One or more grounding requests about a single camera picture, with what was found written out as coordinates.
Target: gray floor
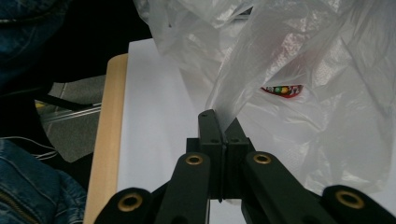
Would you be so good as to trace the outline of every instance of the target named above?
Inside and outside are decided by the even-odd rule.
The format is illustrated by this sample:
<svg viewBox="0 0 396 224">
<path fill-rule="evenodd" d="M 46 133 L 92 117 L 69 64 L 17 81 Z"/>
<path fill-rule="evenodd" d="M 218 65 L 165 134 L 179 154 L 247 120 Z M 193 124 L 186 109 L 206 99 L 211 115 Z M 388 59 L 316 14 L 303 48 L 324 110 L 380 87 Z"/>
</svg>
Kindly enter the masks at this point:
<svg viewBox="0 0 396 224">
<path fill-rule="evenodd" d="M 100 104 L 104 84 L 105 76 L 64 84 L 55 83 L 49 94 L 80 104 Z M 38 112 L 49 140 L 66 161 L 75 161 L 93 152 L 100 109 L 77 116 L 63 108 L 44 105 L 38 108 Z M 63 114 L 72 114 L 72 116 L 66 119 L 53 119 Z"/>
</svg>

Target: plastic bag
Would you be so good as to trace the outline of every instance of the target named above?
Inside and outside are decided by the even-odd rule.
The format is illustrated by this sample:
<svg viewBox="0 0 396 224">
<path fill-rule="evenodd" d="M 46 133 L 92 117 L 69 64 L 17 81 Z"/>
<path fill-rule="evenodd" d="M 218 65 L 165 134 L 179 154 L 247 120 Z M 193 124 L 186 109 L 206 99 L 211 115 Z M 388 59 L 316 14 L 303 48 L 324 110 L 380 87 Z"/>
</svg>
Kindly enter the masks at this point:
<svg viewBox="0 0 396 224">
<path fill-rule="evenodd" d="M 140 15 L 182 74 L 214 84 L 207 108 L 223 130 L 238 116 L 257 150 L 316 193 L 369 193 L 387 180 L 393 148 L 395 3 L 148 0 Z M 299 85 L 289 99 L 262 90 Z"/>
</svg>

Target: wire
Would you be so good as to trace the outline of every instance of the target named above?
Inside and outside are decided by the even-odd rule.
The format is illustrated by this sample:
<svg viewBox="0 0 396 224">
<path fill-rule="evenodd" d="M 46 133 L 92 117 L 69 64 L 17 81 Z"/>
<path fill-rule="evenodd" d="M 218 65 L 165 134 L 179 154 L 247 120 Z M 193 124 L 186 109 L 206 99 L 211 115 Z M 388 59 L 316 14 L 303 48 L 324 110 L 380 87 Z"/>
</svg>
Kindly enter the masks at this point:
<svg viewBox="0 0 396 224">
<path fill-rule="evenodd" d="M 15 139 L 15 138 L 27 140 L 27 141 L 30 141 L 30 142 L 32 142 L 32 143 L 34 143 L 34 144 L 36 144 L 36 145 L 38 145 L 40 147 L 44 147 L 44 148 L 48 148 L 48 149 L 54 150 L 54 151 L 47 152 L 47 153 L 44 153 L 44 154 L 32 154 L 34 157 L 36 157 L 37 159 L 39 159 L 41 161 L 54 158 L 54 157 L 56 157 L 59 154 L 58 151 L 56 151 L 56 149 L 54 147 L 44 146 L 44 145 L 39 144 L 39 143 L 37 143 L 36 141 L 34 141 L 34 140 L 30 139 L 30 138 L 25 138 L 25 137 L 21 137 L 21 136 L 10 136 L 10 137 L 1 137 L 0 140 Z"/>
</svg>

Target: denim fabric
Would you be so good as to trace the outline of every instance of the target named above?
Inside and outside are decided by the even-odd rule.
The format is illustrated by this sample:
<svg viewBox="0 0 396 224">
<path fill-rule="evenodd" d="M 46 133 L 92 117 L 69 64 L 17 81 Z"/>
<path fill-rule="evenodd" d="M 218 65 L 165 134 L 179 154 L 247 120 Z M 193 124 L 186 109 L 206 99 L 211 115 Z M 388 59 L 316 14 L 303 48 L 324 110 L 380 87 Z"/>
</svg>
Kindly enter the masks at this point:
<svg viewBox="0 0 396 224">
<path fill-rule="evenodd" d="M 79 223 L 86 191 L 7 140 L 0 140 L 0 194 L 7 195 L 38 223 Z M 0 196 L 0 223 L 31 223 Z"/>
<path fill-rule="evenodd" d="M 0 22 L 0 89 L 39 59 L 44 43 L 61 27 L 71 0 L 1 0 L 0 21 L 29 18 L 57 6 L 55 13 L 33 24 Z"/>
</svg>

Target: translucent plastic bag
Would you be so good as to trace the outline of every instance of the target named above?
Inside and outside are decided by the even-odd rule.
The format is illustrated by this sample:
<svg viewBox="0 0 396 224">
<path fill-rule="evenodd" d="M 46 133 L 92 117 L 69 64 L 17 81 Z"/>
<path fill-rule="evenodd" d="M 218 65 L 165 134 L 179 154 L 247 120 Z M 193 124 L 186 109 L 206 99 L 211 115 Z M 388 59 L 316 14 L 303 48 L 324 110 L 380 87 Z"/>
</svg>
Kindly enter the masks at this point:
<svg viewBox="0 0 396 224">
<path fill-rule="evenodd" d="M 308 189 L 381 189 L 394 139 L 395 10 L 391 0 L 255 6 L 207 107 L 223 129 L 238 115 L 255 147 Z M 289 99 L 261 90 L 289 85 L 304 88 Z"/>
</svg>

